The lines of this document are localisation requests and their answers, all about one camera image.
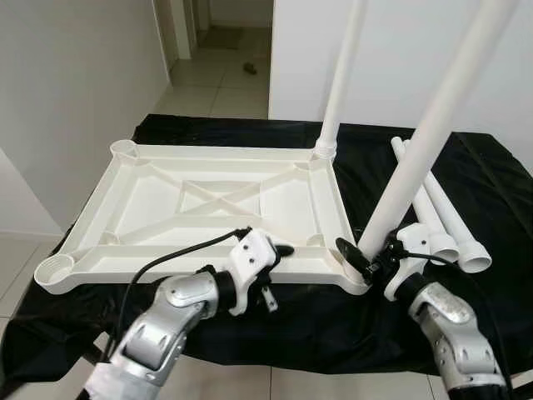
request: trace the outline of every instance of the white plastic tray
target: white plastic tray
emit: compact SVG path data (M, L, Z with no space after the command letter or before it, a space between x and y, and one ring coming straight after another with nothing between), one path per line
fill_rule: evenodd
M335 246L353 242L331 163L309 149L111 145L113 158L59 252L37 267L53 294L82 283L127 283L154 258L234 228L261 228L295 247L274 283L367 287ZM162 263L141 282L220 268L236 240Z

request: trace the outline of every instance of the black cloth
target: black cloth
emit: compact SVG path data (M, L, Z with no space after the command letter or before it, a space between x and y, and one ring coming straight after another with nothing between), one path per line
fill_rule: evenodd
M142 144L312 148L318 122L209 119L149 115L133 140ZM365 227L396 167L393 136L411 129L341 125L334 162L354 233ZM476 238L493 258L473 275L490 299L511 372L533 368L533 180L492 136L453 133L433 171ZM410 210L405 223L415 221ZM450 268L428 264L476 309L491 340L486 313L471 285ZM138 285L127 323L152 302L157 283ZM6 380L45 381L64 375L100 332L112 331L125 285L82 285L53 296L31 282L7 326L0 368ZM319 373L436 373L431 349L406 310L376 288L351 296L327 285L273 285L278 312L252 307L218 315L189 335L185 354L221 364L266 364Z

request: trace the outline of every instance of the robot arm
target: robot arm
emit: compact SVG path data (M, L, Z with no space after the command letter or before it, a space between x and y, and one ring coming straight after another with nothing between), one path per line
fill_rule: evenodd
M95 367L85 385L91 398L156 398L185 347L187 333L200 320L223 311L244 313L251 285L261 287L269 310L276 308L268 273L292 251L273 246L262 232L251 230L232 249L222 271L207 266L190 277L163 281L152 306L131 325L110 363Z
M419 223L394 232L371 263L349 242L337 239L337 246L367 284L384 285L389 301L406 306L431 344L452 400L507 399L506 382L472 307L422 275L425 259L406 257L429 254L427 236L426 227Z

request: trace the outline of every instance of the doorway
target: doorway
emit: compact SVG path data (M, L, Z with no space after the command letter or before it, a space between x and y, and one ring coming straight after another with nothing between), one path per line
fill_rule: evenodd
M273 0L155 2L172 81L155 113L267 119Z

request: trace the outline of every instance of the white pipe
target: white pipe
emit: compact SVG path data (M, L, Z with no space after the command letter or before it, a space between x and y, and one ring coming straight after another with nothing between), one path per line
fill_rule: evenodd
M396 136L392 138L391 145L396 155L396 159L400 162L406 153L406 148L404 147L403 142L398 136ZM415 198L413 199L413 208L415 209L418 221L426 225L429 231L428 241L431 254L444 258L450 263L457 261L457 258L459 257L459 249L457 248L456 241L452 236L446 233L441 219L436 213L424 186L420 186L418 192L416 192Z
M363 18L365 16L367 0L354 0L341 51L336 62L335 75L331 84L330 97L326 105L326 115L322 123L320 137L316 140L315 154L319 158L332 160L336 154L336 135L339 131L342 104L346 97L349 72L356 55L357 45L361 37Z
M459 267L467 273L480 273L492 264L492 258L485 247L474 239L470 229L462 220L446 192L436 180L433 172L429 172L424 181L424 187L435 205L436 211L446 226L446 230L456 240L459 246Z
M444 79L413 134L361 236L358 247L369 260L401 222L451 132L453 112L462 106L487 64L517 0L484 0Z

